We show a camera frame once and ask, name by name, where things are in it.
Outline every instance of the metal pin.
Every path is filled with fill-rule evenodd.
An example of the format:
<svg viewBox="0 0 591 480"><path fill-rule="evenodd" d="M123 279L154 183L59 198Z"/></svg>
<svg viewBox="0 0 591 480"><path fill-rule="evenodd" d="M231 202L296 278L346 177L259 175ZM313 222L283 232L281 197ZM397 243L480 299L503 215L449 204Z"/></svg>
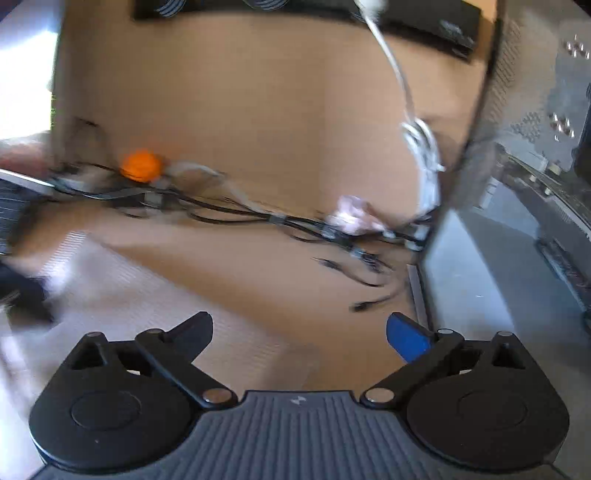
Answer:
<svg viewBox="0 0 591 480"><path fill-rule="evenodd" d="M388 403L394 399L394 392L387 388L372 388L365 392L365 398L371 403Z"/></svg>
<svg viewBox="0 0 591 480"><path fill-rule="evenodd" d="M203 399L207 403L219 405L232 399L232 392L225 388L211 388L203 392Z"/></svg>

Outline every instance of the orange ball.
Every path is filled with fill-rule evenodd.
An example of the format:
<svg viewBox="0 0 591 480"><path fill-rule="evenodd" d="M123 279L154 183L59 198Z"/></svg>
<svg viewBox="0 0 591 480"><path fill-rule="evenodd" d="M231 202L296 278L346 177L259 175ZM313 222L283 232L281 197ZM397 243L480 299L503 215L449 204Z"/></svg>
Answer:
<svg viewBox="0 0 591 480"><path fill-rule="evenodd" d="M162 175L162 161L148 150L129 155L121 165L121 174L130 180L149 183Z"/></svg>

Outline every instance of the white surface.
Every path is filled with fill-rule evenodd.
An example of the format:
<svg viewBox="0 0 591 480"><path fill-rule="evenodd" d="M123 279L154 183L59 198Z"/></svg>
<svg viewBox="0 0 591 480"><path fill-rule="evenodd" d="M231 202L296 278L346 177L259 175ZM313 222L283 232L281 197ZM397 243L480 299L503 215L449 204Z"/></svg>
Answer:
<svg viewBox="0 0 591 480"><path fill-rule="evenodd" d="M30 399L85 333L99 330L109 340L129 340L152 327L170 330L203 310L213 317L213 340L194 364L239 397L247 388L300 390L317 364L313 348L289 343L206 302L83 233L70 234L41 275L49 280L58 324L2 342L19 391ZM14 399L8 398L14 382L4 379L0 387L0 478L24 480L41 461ZM25 403L19 405L23 417Z"/></svg>

